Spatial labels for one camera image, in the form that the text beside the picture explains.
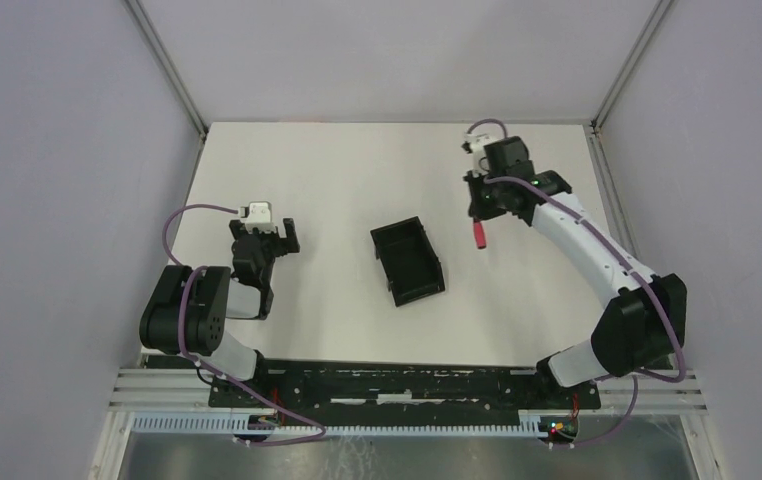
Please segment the red handled black screwdriver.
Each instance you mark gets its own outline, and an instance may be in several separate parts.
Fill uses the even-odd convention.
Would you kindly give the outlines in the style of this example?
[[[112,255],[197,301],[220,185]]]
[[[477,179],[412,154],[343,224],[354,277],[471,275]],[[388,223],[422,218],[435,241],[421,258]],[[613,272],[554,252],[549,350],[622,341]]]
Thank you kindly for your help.
[[[474,219],[472,222],[472,229],[476,248],[479,250],[485,249],[487,247],[487,241],[482,222],[478,219]]]

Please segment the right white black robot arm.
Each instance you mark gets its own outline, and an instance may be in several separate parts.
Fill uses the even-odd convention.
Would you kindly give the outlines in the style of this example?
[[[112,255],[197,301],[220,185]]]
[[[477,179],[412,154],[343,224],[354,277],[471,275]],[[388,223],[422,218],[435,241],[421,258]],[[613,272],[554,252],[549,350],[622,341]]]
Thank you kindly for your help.
[[[463,179],[478,247],[486,246],[482,222],[510,214],[551,241],[603,306],[590,337],[539,362],[541,374],[564,388],[630,374],[681,382],[684,281],[657,274],[606,235],[561,175],[536,172],[520,137],[468,133],[462,148],[472,158]]]

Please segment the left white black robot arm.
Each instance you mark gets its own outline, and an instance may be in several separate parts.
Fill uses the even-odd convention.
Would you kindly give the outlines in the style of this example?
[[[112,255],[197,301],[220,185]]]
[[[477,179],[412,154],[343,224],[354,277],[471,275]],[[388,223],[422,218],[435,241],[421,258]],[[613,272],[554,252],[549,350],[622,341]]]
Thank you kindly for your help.
[[[207,266],[195,279],[190,266],[165,267],[139,323],[142,346],[179,355],[182,336],[188,358],[218,375],[239,381],[260,376],[263,354],[229,334],[225,323],[268,317],[276,259],[300,251],[294,220],[285,218],[283,227],[281,235],[273,224],[263,230],[261,223],[232,220],[230,267]]]

